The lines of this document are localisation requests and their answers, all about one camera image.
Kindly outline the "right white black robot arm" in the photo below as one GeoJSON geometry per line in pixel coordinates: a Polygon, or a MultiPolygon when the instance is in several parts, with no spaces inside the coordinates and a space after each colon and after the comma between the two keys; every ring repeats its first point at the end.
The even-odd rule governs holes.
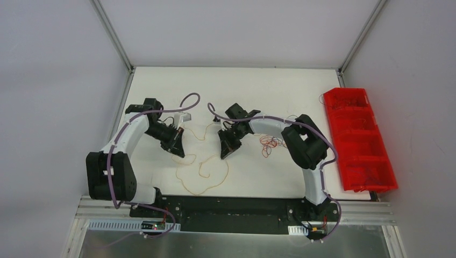
{"type": "Polygon", "coordinates": [[[225,114],[215,114],[220,123],[230,123],[229,127],[223,126],[218,131],[220,158],[223,160],[237,151],[242,146],[242,138],[248,134],[265,134],[281,140],[292,160],[302,169],[306,215],[312,220],[325,216],[330,198],[325,191],[323,168],[329,164],[327,150],[334,147],[313,120],[306,114],[290,120],[269,116],[260,110],[247,112],[237,103],[225,114]]]}

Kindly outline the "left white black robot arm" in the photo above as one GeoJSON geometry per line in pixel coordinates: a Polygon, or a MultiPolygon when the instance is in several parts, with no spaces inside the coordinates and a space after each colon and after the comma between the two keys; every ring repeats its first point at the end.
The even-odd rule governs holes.
{"type": "Polygon", "coordinates": [[[187,112],[177,112],[172,123],[161,121],[163,105],[155,98],[145,98],[143,104],[131,104],[125,110],[124,125],[99,152],[86,157],[89,195],[92,199],[144,204],[150,217],[163,213],[164,203],[157,196],[159,189],[139,183],[130,158],[140,138],[145,134],[158,140],[163,150],[184,157],[183,124],[191,120],[187,112]]]}

